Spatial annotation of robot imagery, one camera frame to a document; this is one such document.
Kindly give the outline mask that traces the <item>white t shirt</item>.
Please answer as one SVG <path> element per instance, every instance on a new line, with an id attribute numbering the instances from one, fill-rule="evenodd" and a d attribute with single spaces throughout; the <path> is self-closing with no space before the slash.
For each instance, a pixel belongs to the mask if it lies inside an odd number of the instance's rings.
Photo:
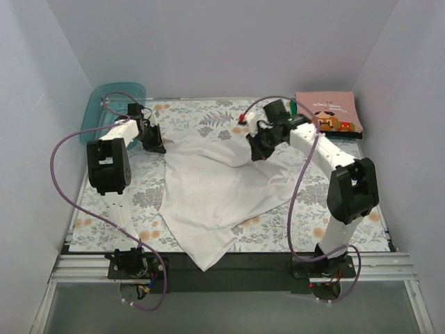
<path id="1" fill-rule="evenodd" d="M 233 227 L 292 196 L 289 168 L 274 157 L 253 161 L 245 139 L 212 142 L 180 132 L 167 137 L 165 148 L 159 214 L 201 271 L 236 242 Z"/>

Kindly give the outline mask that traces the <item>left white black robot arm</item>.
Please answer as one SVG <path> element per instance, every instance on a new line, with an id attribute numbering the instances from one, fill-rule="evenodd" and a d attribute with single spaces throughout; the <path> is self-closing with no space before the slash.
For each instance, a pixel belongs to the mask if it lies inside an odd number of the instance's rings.
<path id="1" fill-rule="evenodd" d="M 128 120 L 118 117 L 105 135 L 87 143 L 89 182 L 106 204 L 108 219 L 117 226 L 114 248 L 119 251 L 138 247 L 128 199 L 132 174 L 127 148 L 141 142 L 148 152 L 166 153 L 156 116 L 144 110 L 139 103 L 128 104 Z"/>

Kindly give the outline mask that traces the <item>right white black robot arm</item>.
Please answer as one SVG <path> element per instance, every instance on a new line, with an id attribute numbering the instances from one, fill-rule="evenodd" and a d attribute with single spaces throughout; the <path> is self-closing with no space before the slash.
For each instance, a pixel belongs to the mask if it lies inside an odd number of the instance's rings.
<path id="1" fill-rule="evenodd" d="M 299 112 L 291 115 L 284 106 L 285 99 L 270 97 L 271 102 L 264 107 L 265 120 L 247 108 L 238 123 L 249 129 L 246 138 L 253 161 L 267 160 L 278 145 L 286 143 L 307 156 L 297 185 L 302 183 L 310 162 L 328 177 L 326 203 L 330 220 L 325 234 L 316 245 L 314 257 L 296 255 L 295 258 L 306 263 L 342 258 L 351 247 L 357 226 L 379 203 L 375 164 L 369 158 L 358 159 L 336 146 L 322 133 L 315 113 L 295 99 L 292 102 Z"/>

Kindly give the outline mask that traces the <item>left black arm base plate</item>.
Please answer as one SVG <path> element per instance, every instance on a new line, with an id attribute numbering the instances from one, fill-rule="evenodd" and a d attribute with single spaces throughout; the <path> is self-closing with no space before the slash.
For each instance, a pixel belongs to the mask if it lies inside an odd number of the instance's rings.
<path id="1" fill-rule="evenodd" d="M 131 250 L 115 250 L 104 256 L 109 261 L 107 278 L 109 279 L 149 279 L 163 278 L 164 269 L 170 267 L 170 259 L 162 257 L 164 267 L 152 253 L 142 248 Z"/>

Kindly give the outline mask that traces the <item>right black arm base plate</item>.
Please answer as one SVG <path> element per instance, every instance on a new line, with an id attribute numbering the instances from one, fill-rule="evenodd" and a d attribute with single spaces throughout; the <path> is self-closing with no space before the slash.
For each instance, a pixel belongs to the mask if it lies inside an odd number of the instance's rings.
<path id="1" fill-rule="evenodd" d="M 354 278 L 356 276 L 353 259 L 344 253 L 339 257 L 317 262 L 303 262 L 292 257 L 286 263 L 286 270 L 294 278 Z"/>

